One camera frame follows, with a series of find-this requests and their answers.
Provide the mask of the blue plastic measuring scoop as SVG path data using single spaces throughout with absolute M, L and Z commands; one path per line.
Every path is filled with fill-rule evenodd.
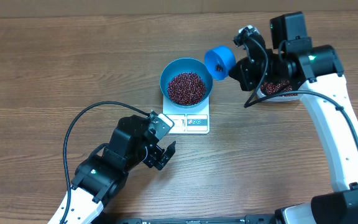
M 230 48 L 219 46 L 205 53 L 204 64 L 215 80 L 223 80 L 229 75 L 230 69 L 235 66 L 236 58 Z M 222 72 L 215 71 L 217 64 L 223 67 Z

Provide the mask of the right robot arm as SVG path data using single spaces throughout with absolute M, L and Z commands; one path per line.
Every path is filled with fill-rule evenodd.
M 358 223 L 358 120 L 339 56 L 330 45 L 313 45 L 302 12 L 271 19 L 270 31 L 271 49 L 255 27 L 239 31 L 233 41 L 247 57 L 230 68 L 229 76 L 250 92 L 246 107 L 262 101 L 257 90 L 263 82 L 288 82 L 316 128 L 333 188 L 307 203 L 279 208 L 270 222 Z

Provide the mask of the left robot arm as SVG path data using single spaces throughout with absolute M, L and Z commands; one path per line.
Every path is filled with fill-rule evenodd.
M 75 176 L 50 219 L 51 223 L 91 223 L 126 183 L 129 171 L 143 162 L 162 170 L 175 153 L 158 142 L 173 128 L 164 114 L 121 118 L 109 143 L 99 145 L 75 171 Z

